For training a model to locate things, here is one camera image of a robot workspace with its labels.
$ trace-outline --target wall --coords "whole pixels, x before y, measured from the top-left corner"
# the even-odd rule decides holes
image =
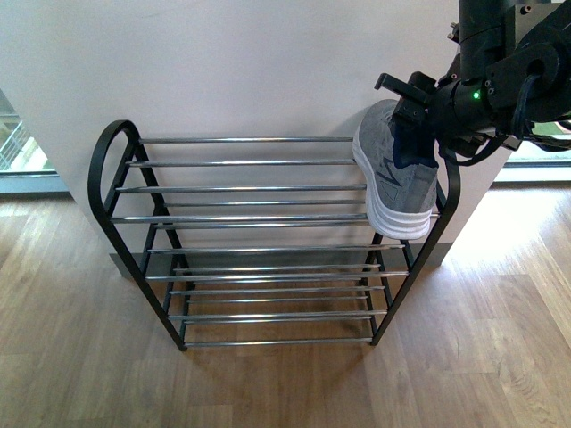
[[[88,163],[112,120],[133,120],[143,136],[352,136],[364,111],[390,96],[373,89],[380,72],[442,76],[456,51],[446,34],[458,19],[454,0],[18,1],[3,2],[0,14],[0,87],[90,219]],[[463,171],[444,242],[506,158]],[[226,172],[220,183],[240,178]],[[178,171],[161,179],[188,181]],[[300,180],[275,169],[254,179]],[[309,179],[362,181],[343,169]],[[137,243],[137,231],[126,233]],[[315,239],[296,233],[288,232],[296,242]]]

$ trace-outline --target white sole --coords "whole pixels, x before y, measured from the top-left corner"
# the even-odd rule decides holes
[[[430,230],[432,210],[419,213],[399,212],[386,207],[378,196],[375,171],[360,148],[359,129],[352,143],[353,156],[367,181],[365,204],[368,222],[382,236],[398,240],[418,239]]]

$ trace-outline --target hardwood floor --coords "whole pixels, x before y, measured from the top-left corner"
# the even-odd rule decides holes
[[[490,191],[376,348],[181,353],[74,202],[0,217],[0,427],[571,427],[567,187]]]

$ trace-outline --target sneaker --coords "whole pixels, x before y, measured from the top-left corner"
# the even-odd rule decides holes
[[[396,105],[395,100],[383,100],[367,111],[353,138],[353,156],[367,180],[371,226],[389,238],[418,239],[430,230],[438,163],[434,139],[427,141],[427,134],[418,139],[422,149],[405,150],[400,140],[395,143],[390,121]]]

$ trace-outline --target chrome bar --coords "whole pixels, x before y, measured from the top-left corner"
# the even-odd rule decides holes
[[[370,337],[340,337],[338,339],[299,339],[286,341],[250,341],[250,342],[186,342],[187,348],[209,348],[215,346],[247,346],[247,345],[303,345],[312,343],[354,343],[372,342]]]
[[[309,288],[246,288],[240,290],[188,290],[170,292],[173,296],[207,296],[219,294],[270,294],[273,292],[372,292],[384,290],[382,285],[353,287],[309,287]]]
[[[320,281],[359,281],[362,278],[387,278],[407,276],[408,271],[401,272],[355,272],[346,274],[276,274],[276,275],[180,275],[180,276],[146,276],[149,282],[192,281],[196,284],[261,284],[261,283],[312,283]]]
[[[331,192],[365,190],[367,185],[277,185],[277,186],[141,186],[118,187],[118,193],[225,193],[225,192]]]
[[[146,160],[125,162],[131,168],[182,168],[182,167],[286,167],[305,165],[355,165],[353,159],[316,160],[205,160],[197,162],[177,162],[173,160]]]
[[[368,321],[371,316],[365,317],[322,317],[322,318],[277,318],[277,319],[205,319],[183,321],[186,325],[213,325],[213,324],[258,324],[258,323],[312,323],[324,321]]]
[[[366,300],[367,296],[346,296],[346,297],[296,297],[292,299],[219,299],[219,300],[193,300],[188,303],[195,305],[217,304],[217,303],[279,303],[300,302],[300,301],[339,301],[339,300]]]
[[[223,223],[223,222],[288,222],[288,221],[347,221],[366,220],[367,214],[330,214],[314,216],[149,216],[113,217],[116,224],[135,223]]]
[[[363,250],[401,250],[402,244],[366,244],[366,245],[331,245],[331,246],[290,246],[272,248],[177,248],[177,249],[153,249],[152,254],[188,254],[188,253],[261,253],[261,252],[298,252],[298,251],[363,251]]]
[[[236,202],[166,202],[167,208],[199,207],[259,207],[280,205],[362,205],[365,201],[353,199],[298,200],[298,201],[236,201]]]
[[[212,143],[352,143],[349,136],[244,137],[244,138],[142,138],[141,144],[212,144]]]
[[[204,230],[204,229],[260,229],[260,228],[284,228],[284,227],[369,227],[366,219],[341,220],[341,221],[296,221],[288,223],[216,223],[216,224],[185,224],[157,225],[158,230]]]
[[[171,321],[202,321],[210,319],[284,319],[284,318],[322,318],[322,317],[373,317],[386,315],[386,310],[332,310],[330,312],[282,312],[274,314],[207,314],[207,315],[170,315]]]
[[[269,272],[275,270],[323,270],[323,269],[374,269],[380,268],[379,264],[363,265],[297,265],[297,266],[263,266],[263,267],[177,267],[173,272]]]

